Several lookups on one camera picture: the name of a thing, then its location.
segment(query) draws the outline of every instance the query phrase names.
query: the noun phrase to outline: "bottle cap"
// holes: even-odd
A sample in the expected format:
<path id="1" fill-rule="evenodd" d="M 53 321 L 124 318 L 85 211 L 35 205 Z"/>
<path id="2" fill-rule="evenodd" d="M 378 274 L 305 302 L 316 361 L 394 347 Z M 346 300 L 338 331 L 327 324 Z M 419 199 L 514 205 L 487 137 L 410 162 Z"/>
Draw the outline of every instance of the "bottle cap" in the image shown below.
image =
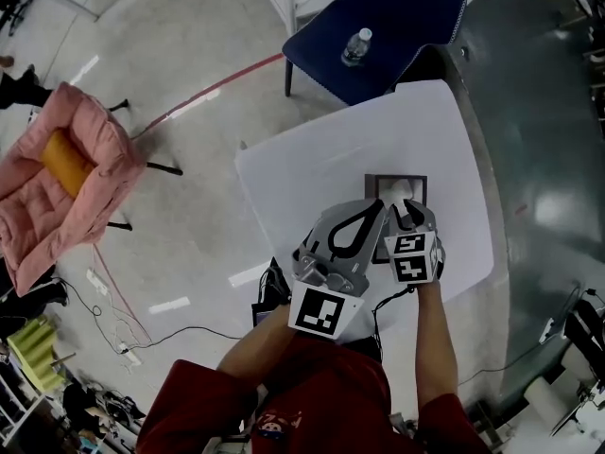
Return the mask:
<path id="1" fill-rule="evenodd" d="M 359 38 L 362 41 L 368 41 L 372 38 L 372 31 L 369 28 L 362 28 L 359 30 Z"/>

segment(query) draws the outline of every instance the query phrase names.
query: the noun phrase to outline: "blue chair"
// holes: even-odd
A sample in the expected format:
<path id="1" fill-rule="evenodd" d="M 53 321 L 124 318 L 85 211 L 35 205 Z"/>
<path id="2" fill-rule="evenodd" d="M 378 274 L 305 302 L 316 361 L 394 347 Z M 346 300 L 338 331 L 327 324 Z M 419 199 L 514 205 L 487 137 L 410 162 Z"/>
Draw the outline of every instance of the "blue chair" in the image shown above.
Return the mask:
<path id="1" fill-rule="evenodd" d="M 382 96 L 404 74 L 425 45 L 456 37 L 466 0 L 335 0 L 284 44 L 285 95 L 292 67 L 349 105 Z M 340 60 L 361 28 L 372 31 L 362 65 Z"/>

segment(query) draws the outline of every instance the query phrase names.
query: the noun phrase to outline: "plastic bottle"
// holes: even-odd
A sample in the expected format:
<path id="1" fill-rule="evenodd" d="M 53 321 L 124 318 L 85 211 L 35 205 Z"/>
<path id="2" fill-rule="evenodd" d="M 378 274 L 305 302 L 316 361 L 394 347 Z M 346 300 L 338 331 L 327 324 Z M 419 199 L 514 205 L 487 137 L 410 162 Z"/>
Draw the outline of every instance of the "plastic bottle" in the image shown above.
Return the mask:
<path id="1" fill-rule="evenodd" d="M 342 63 L 354 67 L 361 63 L 361 59 L 370 50 L 370 39 L 372 38 L 372 31 L 369 28 L 362 28 L 356 33 L 351 39 L 347 47 L 342 53 Z"/>

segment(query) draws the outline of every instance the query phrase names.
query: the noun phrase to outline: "pink cushion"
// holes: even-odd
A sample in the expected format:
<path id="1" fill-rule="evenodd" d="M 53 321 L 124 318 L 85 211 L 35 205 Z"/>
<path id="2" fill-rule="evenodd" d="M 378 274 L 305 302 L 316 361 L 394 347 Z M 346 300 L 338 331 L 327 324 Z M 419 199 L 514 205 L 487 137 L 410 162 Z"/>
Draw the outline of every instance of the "pink cushion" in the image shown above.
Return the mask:
<path id="1" fill-rule="evenodd" d="M 57 128 L 68 130 L 95 164 L 75 200 L 40 163 Z M 97 241 L 145 166 L 112 115 L 93 97 L 62 83 L 0 162 L 0 246 L 17 294 L 27 294 L 63 252 Z"/>

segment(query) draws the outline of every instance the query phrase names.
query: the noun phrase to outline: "yellow object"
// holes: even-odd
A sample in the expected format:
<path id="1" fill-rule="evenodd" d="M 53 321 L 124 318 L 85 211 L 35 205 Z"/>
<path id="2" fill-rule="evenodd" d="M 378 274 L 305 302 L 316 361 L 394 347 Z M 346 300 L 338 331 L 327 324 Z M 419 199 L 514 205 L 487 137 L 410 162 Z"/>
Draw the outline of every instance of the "yellow object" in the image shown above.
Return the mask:
<path id="1" fill-rule="evenodd" d="M 63 130 L 54 130 L 42 152 L 42 163 L 65 191 L 75 199 L 95 169 L 72 144 Z"/>
<path id="2" fill-rule="evenodd" d="M 24 375 L 40 392 L 52 391 L 65 381 L 51 367 L 54 361 L 53 343 L 56 339 L 57 333 L 44 316 L 31 320 L 7 338 L 10 349 L 21 363 Z"/>

